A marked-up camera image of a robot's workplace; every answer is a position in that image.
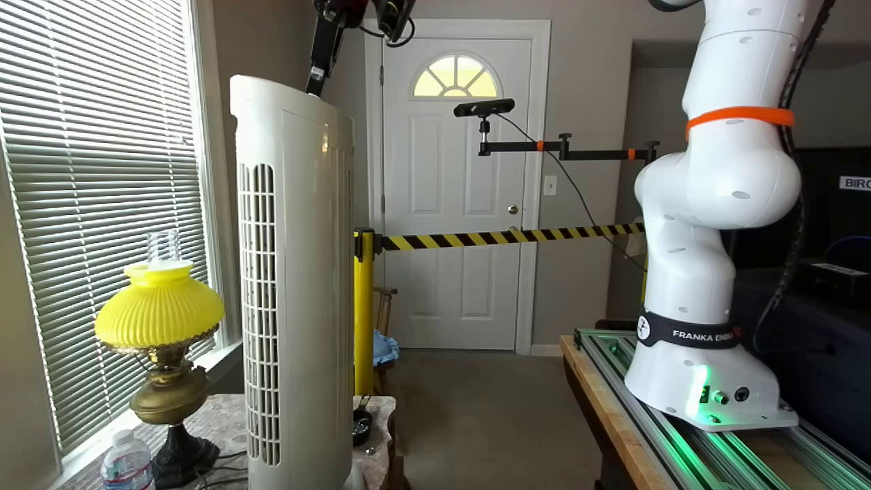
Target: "window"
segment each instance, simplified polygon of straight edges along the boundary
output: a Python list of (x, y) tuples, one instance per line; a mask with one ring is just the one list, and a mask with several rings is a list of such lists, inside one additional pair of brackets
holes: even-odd
[(140, 385), (140, 358), (97, 346), (91, 319), (146, 234), (177, 229), (210, 274), (186, 1), (0, 1), (0, 15), (0, 170), (68, 453)]
[(412, 98), (497, 98), (497, 84), (479, 60), (448, 54), (415, 76)]

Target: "arched door window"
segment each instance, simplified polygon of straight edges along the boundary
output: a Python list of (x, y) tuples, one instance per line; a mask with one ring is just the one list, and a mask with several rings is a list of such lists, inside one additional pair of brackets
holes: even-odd
[(497, 98), (494, 72), (464, 54), (433, 60), (412, 84), (412, 98)]

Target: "white tower fan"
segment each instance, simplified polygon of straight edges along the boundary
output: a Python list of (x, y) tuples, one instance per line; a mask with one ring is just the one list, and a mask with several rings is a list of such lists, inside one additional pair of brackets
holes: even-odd
[(314, 94), (231, 76), (249, 486), (350, 470), (350, 131)]

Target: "caution tape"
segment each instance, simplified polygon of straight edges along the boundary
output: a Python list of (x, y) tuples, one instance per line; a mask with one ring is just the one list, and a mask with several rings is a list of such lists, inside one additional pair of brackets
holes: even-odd
[(464, 234), (374, 234), (374, 249), (434, 249), (434, 246), (485, 246), (485, 245), (516, 245), (516, 242), (561, 242), (589, 235), (626, 235), (641, 234), (641, 223), (612, 225), (573, 225), (573, 229), (506, 229), (506, 231), (464, 231)]

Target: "yellow lamp shade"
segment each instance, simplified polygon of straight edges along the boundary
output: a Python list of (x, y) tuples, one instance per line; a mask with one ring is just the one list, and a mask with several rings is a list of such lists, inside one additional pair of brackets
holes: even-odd
[(95, 319), (95, 336), (112, 347), (155, 347), (192, 342), (216, 328), (219, 295), (189, 278), (189, 260), (135, 264), (131, 286), (117, 290)]

